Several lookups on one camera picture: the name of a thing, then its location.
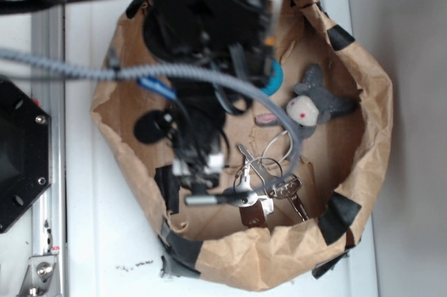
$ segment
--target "gray cable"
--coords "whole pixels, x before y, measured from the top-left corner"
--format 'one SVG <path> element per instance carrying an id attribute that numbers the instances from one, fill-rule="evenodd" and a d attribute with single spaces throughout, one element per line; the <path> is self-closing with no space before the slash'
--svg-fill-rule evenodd
<path id="1" fill-rule="evenodd" d="M 293 141 L 293 150 L 291 152 L 291 165 L 284 175 L 275 181 L 275 183 L 285 180 L 293 174 L 295 167 L 300 158 L 300 139 L 296 131 L 295 122 L 280 108 L 276 103 L 271 101 L 269 97 L 248 82 L 239 80 L 233 76 L 220 73 L 208 68 L 201 68 L 187 64 L 153 64 L 144 66 L 133 66 L 123 68 L 116 72 L 112 69 L 92 69 L 84 66 L 76 66 L 67 64 L 62 61 L 49 59 L 38 55 L 31 55 L 24 52 L 0 48 L 0 59 L 16 61 L 22 64 L 49 71 L 50 73 L 62 74 L 66 78 L 94 79 L 94 80 L 136 80 L 143 77 L 160 77 L 183 78 L 190 80 L 198 80 L 211 84 L 218 84 L 223 87 L 239 92 L 253 100 L 257 100 L 268 108 L 277 119 L 281 122 L 285 130 L 287 130 Z M 263 187 L 268 188 L 273 184 L 268 182 Z"/>

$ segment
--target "brown paper bag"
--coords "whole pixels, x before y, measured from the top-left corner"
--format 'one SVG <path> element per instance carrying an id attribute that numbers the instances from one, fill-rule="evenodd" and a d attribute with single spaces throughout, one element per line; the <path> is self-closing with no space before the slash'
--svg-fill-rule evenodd
<path id="1" fill-rule="evenodd" d="M 318 126 L 304 143 L 295 173 L 304 183 L 299 195 L 311 217 L 306 222 L 300 222 L 287 200 L 276 200 L 269 227 L 247 229 L 236 207 L 186 207 L 184 189 L 179 214 L 167 211 L 154 177 L 172 163 L 173 152 L 166 141 L 143 145 L 133 135 L 135 121 L 151 109 L 165 108 L 166 101 L 134 82 L 98 84 L 91 116 L 166 245 L 166 265 L 173 272 L 262 291 L 315 269 L 360 242 L 386 174 L 392 85 L 374 58 L 325 15 L 318 1 L 284 0 L 276 48 L 284 82 L 272 99 L 285 106 L 305 69 L 317 63 L 323 68 L 325 86 L 336 95 L 357 98 L 360 107 Z M 142 7 L 132 19 L 124 15 L 118 22 L 111 46 L 123 66 L 155 62 L 142 39 L 144 18 Z M 254 124 L 255 116 L 265 112 L 255 103 L 241 117 L 228 116 L 224 130 L 233 148 L 242 143 L 260 155 L 282 131 Z M 287 148 L 287 140 L 279 141 L 271 157 L 279 158 Z M 242 155 L 232 149 L 232 168 L 225 170 L 212 192 L 232 186 L 242 162 Z"/>

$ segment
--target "gray wall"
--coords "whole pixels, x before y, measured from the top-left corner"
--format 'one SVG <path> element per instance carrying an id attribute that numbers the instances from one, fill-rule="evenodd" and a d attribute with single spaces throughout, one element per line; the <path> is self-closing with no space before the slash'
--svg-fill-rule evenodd
<path id="1" fill-rule="evenodd" d="M 382 297 L 447 296 L 447 0 L 350 0 L 354 36 L 395 87 L 373 213 Z"/>

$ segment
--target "gray plush donkey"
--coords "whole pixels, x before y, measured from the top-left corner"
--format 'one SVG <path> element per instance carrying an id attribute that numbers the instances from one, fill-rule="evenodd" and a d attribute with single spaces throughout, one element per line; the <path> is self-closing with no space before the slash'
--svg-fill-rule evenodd
<path id="1" fill-rule="evenodd" d="M 350 98 L 335 96 L 323 85 L 323 71 L 318 64 L 312 64 L 293 91 L 298 95 L 290 100 L 286 112 L 297 123 L 299 137 L 310 137 L 317 124 L 352 113 L 357 102 Z M 256 117 L 258 126 L 279 125 L 277 118 L 271 114 Z"/>

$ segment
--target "plush toy face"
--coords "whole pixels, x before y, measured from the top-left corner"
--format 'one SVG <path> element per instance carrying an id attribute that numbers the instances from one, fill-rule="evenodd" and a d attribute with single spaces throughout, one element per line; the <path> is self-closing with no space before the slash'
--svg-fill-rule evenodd
<path id="1" fill-rule="evenodd" d="M 286 112 L 293 121 L 303 126 L 316 126 L 320 111 L 308 96 L 297 96 L 290 100 Z"/>

